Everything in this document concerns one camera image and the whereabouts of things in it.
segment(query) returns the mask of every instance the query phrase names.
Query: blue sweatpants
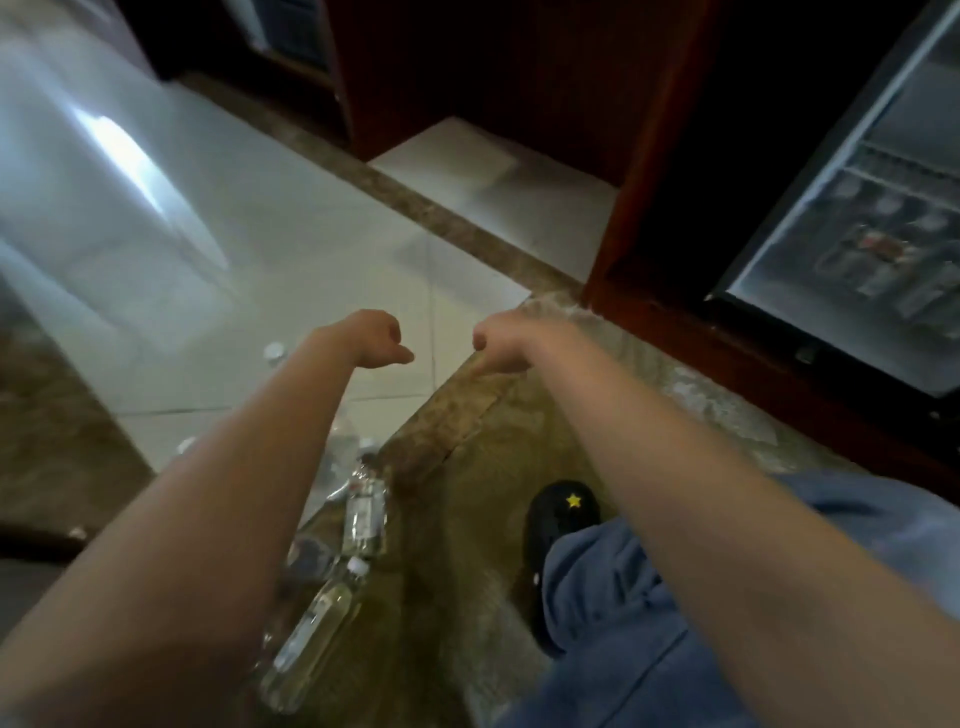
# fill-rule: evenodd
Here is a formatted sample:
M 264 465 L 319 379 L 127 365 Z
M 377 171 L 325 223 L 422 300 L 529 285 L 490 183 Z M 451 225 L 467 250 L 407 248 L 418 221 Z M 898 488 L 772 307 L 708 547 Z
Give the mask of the blue sweatpants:
M 868 475 L 805 473 L 782 482 L 960 617 L 960 510 Z M 756 726 L 623 519 L 553 545 L 543 607 L 565 655 L 498 728 Z

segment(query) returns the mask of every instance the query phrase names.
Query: black slipper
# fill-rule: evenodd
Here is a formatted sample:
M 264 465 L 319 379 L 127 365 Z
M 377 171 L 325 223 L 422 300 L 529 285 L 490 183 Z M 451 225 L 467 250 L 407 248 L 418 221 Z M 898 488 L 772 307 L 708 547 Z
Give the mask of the black slipper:
M 536 591 L 530 628 L 540 649 L 551 657 L 560 657 L 563 651 L 550 639 L 543 615 L 541 588 L 547 552 L 562 536 L 599 522 L 600 504 L 596 496 L 576 480 L 551 483 L 530 501 L 523 530 L 523 562 L 533 574 Z

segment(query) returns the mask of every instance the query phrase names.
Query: white bottle cap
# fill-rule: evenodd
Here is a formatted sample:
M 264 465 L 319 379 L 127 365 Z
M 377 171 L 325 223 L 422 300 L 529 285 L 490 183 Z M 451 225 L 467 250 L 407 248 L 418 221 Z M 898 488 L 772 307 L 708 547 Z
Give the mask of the white bottle cap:
M 350 556 L 350 560 L 347 561 L 347 571 L 357 576 L 366 576 L 370 571 L 370 564 L 356 556 Z
M 373 437 L 361 437 L 360 444 L 357 445 L 357 454 L 358 455 L 376 455 L 380 452 L 380 443 L 373 439 Z
M 903 207 L 903 197 L 895 192 L 887 192 L 876 201 L 874 209 L 881 215 L 892 215 Z
M 177 455 L 183 455 L 190 449 L 190 446 L 197 442 L 196 437 L 188 437 L 186 440 L 177 445 Z
M 921 230 L 936 232 L 945 228 L 948 222 L 947 216 L 941 210 L 931 209 L 917 221 L 917 225 L 920 226 Z
M 263 348 L 263 358 L 275 367 L 287 355 L 287 348 L 278 341 L 273 341 Z
M 863 189 L 863 182 L 852 175 L 848 175 L 833 188 L 833 196 L 839 197 L 841 200 L 852 200 L 860 194 L 861 189 Z

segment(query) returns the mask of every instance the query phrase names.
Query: glass fridge door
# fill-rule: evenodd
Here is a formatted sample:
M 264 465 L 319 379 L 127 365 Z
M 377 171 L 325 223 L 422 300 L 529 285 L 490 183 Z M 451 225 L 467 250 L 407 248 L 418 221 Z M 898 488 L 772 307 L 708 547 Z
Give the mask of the glass fridge door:
M 958 15 L 907 30 L 713 293 L 935 397 L 960 387 Z

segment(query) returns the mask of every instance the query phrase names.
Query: hand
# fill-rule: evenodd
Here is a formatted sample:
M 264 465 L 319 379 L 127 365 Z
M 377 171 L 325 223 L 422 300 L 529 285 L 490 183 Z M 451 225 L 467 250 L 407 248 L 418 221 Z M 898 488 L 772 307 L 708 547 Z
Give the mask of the hand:
M 414 360 L 414 353 L 400 345 L 400 322 L 386 311 L 354 311 L 331 328 L 343 335 L 354 366 L 379 369 Z
M 530 368 L 527 346 L 547 322 L 521 311 L 503 311 L 487 317 L 473 330 L 473 348 L 483 352 L 473 370 L 477 375 L 525 372 Z

